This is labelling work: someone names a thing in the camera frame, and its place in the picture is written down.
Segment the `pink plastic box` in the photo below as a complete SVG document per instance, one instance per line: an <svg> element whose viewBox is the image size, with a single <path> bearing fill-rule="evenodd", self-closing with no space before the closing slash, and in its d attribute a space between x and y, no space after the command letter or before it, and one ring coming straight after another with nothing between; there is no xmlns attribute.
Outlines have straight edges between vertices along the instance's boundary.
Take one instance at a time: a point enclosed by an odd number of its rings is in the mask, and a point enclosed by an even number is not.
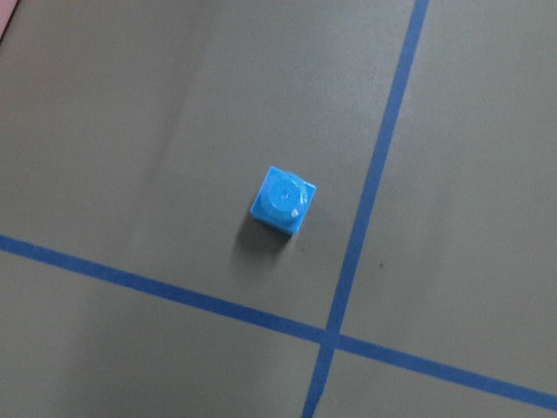
<svg viewBox="0 0 557 418"><path fill-rule="evenodd" d="M0 37L3 37L17 3L17 0L0 0Z"/></svg>

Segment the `small blue toy block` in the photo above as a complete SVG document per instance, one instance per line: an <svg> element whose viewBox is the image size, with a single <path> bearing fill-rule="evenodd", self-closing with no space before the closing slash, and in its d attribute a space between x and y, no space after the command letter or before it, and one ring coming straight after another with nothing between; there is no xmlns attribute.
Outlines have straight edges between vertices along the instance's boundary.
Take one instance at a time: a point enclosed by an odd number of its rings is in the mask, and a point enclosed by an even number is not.
<svg viewBox="0 0 557 418"><path fill-rule="evenodd" d="M263 224L292 236L303 225L317 186L295 173L271 166L250 209Z"/></svg>

